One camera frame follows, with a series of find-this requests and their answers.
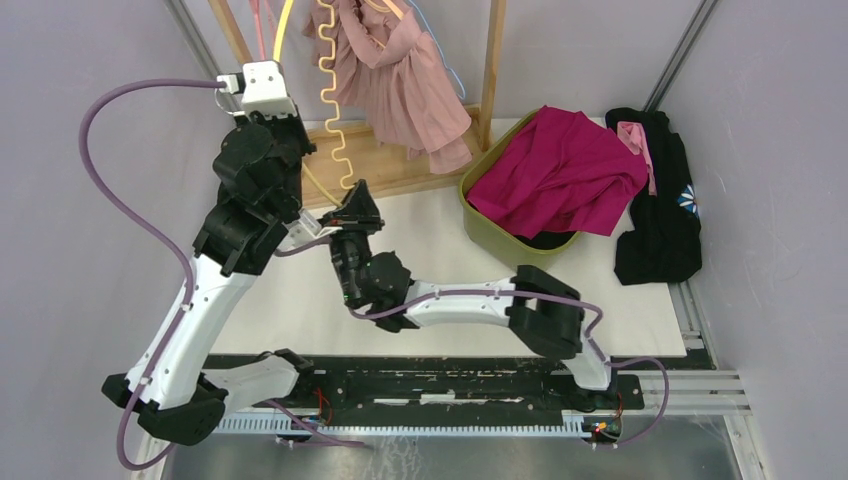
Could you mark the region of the pink plastic hanger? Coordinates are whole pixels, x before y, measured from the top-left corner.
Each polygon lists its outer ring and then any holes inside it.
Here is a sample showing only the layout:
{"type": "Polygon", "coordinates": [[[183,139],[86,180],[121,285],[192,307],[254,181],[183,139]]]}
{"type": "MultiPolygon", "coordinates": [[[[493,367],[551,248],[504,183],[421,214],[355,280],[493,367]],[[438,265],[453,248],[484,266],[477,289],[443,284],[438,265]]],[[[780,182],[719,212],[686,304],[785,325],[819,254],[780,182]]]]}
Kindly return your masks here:
{"type": "Polygon", "coordinates": [[[270,60],[278,28],[277,4],[270,0],[249,0],[260,60],[270,60]]]}

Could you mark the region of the black pleated skirt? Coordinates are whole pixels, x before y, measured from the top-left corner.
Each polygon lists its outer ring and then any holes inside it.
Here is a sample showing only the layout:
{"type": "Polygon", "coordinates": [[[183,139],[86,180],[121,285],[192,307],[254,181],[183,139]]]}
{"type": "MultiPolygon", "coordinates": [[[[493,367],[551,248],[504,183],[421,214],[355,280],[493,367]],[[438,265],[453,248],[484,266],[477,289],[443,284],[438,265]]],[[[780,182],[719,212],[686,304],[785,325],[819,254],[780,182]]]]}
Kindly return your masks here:
{"type": "Polygon", "coordinates": [[[541,231],[532,238],[517,236],[517,239],[529,248],[537,250],[555,250],[567,245],[576,232],[541,231]]]}

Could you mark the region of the magenta pleated skirt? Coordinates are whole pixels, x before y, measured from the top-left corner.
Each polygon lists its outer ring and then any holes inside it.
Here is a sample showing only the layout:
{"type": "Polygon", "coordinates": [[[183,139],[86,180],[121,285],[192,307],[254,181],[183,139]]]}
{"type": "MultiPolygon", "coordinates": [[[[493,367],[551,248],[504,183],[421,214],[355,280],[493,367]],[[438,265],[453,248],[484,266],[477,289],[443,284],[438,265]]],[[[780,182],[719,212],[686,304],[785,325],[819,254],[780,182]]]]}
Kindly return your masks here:
{"type": "Polygon", "coordinates": [[[515,237],[609,236],[649,178],[644,157],[615,131],[582,112],[544,106],[507,142],[466,199],[515,237]]]}

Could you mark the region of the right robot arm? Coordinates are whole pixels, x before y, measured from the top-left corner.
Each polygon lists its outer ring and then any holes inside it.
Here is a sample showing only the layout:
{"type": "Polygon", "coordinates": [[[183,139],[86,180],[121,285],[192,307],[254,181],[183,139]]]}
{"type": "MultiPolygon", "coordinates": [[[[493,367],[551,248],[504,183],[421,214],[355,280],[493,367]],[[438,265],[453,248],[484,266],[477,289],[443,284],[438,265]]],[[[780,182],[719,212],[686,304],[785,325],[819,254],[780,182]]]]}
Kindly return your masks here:
{"type": "Polygon", "coordinates": [[[354,317],[390,333],[448,324],[501,327],[532,353],[562,363],[585,405],[602,408],[617,396],[611,362],[592,337],[602,310],[542,269],[520,265],[511,277],[478,284],[416,280],[395,252],[372,252],[369,238],[384,221],[364,180],[318,223],[354,317]]]}

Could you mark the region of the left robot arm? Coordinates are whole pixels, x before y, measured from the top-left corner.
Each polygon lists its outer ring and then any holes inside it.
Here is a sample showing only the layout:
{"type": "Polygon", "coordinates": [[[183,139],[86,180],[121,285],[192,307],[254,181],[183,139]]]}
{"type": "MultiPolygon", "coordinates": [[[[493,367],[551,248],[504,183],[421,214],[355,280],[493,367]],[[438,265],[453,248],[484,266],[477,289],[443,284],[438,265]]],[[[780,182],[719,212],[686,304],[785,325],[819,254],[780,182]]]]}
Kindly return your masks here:
{"type": "Polygon", "coordinates": [[[296,114],[238,121],[213,162],[220,180],[186,262],[183,284],[163,324],[139,362],[109,376],[103,393],[138,416],[151,436],[196,445],[221,420],[266,400],[307,404],[314,379],[307,363],[289,350],[230,369],[204,364],[231,313],[263,273],[302,211],[301,167],[315,152],[296,114]]]}

